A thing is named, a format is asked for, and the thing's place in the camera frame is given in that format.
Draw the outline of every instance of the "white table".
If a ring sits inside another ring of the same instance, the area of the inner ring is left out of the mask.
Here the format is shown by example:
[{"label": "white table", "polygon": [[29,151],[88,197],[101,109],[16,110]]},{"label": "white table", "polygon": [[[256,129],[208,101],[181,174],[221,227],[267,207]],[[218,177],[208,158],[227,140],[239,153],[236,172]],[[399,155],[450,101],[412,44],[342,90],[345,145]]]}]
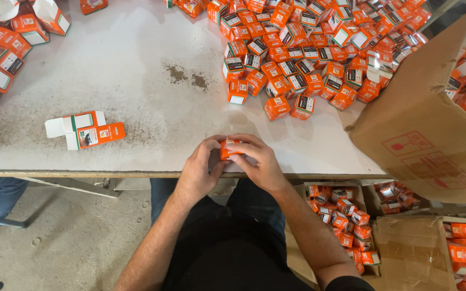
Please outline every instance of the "white table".
[{"label": "white table", "polygon": [[[274,148],[288,177],[387,177],[343,130],[361,102],[340,112],[317,98],[307,121],[275,122],[262,109],[265,93],[227,103],[227,40],[205,13],[193,20],[161,0],[110,0],[89,16],[78,0],[59,6],[71,20],[67,35],[35,46],[0,101],[0,176],[177,176],[206,136],[246,132]],[[194,83],[202,78],[204,88]],[[80,151],[46,137],[46,120],[91,110],[123,122],[127,137]]]}]

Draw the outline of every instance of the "forearm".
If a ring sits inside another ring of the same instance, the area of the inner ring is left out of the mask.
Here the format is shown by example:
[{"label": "forearm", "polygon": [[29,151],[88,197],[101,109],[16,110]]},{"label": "forearm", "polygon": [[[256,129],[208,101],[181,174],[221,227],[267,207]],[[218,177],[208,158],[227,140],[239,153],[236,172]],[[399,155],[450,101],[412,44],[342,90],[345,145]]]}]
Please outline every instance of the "forearm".
[{"label": "forearm", "polygon": [[191,206],[172,194],[159,218],[145,235],[127,266],[123,269],[115,291],[159,290],[172,259],[177,236]]},{"label": "forearm", "polygon": [[280,205],[301,252],[320,285],[323,285],[321,282],[330,282],[336,277],[335,274],[359,276],[332,230],[311,211],[290,184],[286,189],[271,195]]}]

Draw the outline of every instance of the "black t-shirt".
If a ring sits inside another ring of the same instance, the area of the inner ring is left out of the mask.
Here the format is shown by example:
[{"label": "black t-shirt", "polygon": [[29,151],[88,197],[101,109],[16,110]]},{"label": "black t-shirt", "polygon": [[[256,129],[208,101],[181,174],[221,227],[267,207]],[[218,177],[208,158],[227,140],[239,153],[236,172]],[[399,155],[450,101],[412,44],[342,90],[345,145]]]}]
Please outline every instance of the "black t-shirt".
[{"label": "black t-shirt", "polygon": [[[286,263],[283,238],[254,220],[219,219],[181,230],[162,290],[313,290]],[[343,276],[326,291],[374,291]]]}]

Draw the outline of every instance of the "man's right hand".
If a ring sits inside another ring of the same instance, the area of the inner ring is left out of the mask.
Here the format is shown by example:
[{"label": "man's right hand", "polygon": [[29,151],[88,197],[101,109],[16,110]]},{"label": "man's right hand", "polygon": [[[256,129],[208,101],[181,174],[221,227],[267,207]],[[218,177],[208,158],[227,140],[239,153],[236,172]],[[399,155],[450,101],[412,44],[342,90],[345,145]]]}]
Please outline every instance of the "man's right hand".
[{"label": "man's right hand", "polygon": [[258,187],[274,195],[291,187],[283,176],[280,165],[275,157],[275,152],[261,139],[250,134],[228,135],[228,139],[241,140],[244,143],[228,143],[226,149],[242,152],[254,157],[258,163],[251,165],[242,155],[231,155],[233,160]]}]

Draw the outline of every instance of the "hand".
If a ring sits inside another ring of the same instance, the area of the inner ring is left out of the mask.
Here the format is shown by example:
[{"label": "hand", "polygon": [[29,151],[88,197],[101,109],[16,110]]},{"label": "hand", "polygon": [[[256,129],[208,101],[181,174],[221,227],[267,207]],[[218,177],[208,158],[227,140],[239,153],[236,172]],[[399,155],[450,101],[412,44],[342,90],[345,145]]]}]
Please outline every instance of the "hand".
[{"label": "hand", "polygon": [[228,143],[226,149],[242,152],[258,161],[253,166],[242,155],[230,156],[230,159],[236,162],[258,187],[273,195],[275,192],[290,186],[290,183],[283,176],[280,165],[278,165],[275,152],[261,139],[250,134],[234,134],[229,135],[228,138],[241,140],[245,143]]},{"label": "hand", "polygon": [[214,135],[203,140],[184,163],[174,195],[192,207],[215,187],[228,161],[219,162],[208,174],[208,159],[213,149],[220,149],[225,135]]}]

